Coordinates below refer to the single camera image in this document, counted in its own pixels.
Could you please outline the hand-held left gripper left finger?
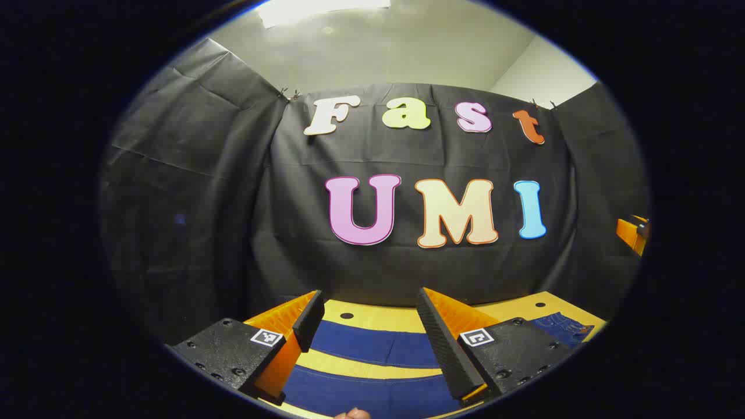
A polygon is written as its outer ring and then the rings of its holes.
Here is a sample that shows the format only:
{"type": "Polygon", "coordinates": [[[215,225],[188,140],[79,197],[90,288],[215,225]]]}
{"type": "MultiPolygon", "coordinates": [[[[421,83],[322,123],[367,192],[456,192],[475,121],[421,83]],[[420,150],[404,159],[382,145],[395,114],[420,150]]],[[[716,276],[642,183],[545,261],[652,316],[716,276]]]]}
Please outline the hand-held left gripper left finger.
{"type": "Polygon", "coordinates": [[[314,290],[245,321],[224,318],[171,348],[213,379],[277,406],[324,318],[314,290]]]}

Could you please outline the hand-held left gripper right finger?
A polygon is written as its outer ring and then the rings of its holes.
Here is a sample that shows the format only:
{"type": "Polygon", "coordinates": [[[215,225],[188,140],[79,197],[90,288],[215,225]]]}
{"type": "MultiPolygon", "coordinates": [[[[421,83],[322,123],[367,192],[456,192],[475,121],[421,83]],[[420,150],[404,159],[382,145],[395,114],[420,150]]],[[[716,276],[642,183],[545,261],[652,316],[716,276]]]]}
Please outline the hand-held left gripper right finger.
{"type": "Polygon", "coordinates": [[[498,321],[429,288],[418,290],[417,313],[450,395],[463,407],[503,397],[572,354],[522,317],[498,321]]]}

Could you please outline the blue jeans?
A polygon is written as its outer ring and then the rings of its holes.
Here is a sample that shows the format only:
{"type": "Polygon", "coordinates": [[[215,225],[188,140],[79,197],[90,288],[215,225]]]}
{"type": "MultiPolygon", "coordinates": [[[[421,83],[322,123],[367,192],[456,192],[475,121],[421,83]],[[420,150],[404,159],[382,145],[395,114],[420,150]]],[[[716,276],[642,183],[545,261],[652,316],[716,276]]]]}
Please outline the blue jeans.
{"type": "MultiPolygon", "coordinates": [[[[343,360],[395,368],[436,368],[428,337],[418,332],[367,331],[324,321],[312,348],[343,360]]],[[[295,366],[284,387],[295,407],[335,416],[358,403],[372,419],[425,419],[458,410],[445,379],[436,374],[412,379],[371,379],[295,366]]]]}

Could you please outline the black backdrop cloth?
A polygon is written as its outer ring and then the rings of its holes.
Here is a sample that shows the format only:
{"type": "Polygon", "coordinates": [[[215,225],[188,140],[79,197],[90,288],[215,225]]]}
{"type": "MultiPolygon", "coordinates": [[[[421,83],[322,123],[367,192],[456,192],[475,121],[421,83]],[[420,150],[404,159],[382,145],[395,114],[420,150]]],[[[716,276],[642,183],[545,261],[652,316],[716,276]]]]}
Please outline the black backdrop cloth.
{"type": "Polygon", "coordinates": [[[596,83],[554,109],[428,83],[285,98],[223,45],[183,51],[112,135],[102,235],[168,344],[307,292],[413,307],[550,292],[612,318],[652,215],[635,134],[596,83]]]}

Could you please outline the ceiling light panel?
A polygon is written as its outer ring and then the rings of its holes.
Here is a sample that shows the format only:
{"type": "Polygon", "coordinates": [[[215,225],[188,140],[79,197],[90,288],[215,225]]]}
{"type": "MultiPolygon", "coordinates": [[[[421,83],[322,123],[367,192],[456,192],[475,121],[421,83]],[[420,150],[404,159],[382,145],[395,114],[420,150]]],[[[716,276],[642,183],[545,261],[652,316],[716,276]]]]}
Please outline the ceiling light panel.
{"type": "Polygon", "coordinates": [[[391,0],[268,0],[255,8],[266,29],[342,10],[386,9],[391,0]]]}

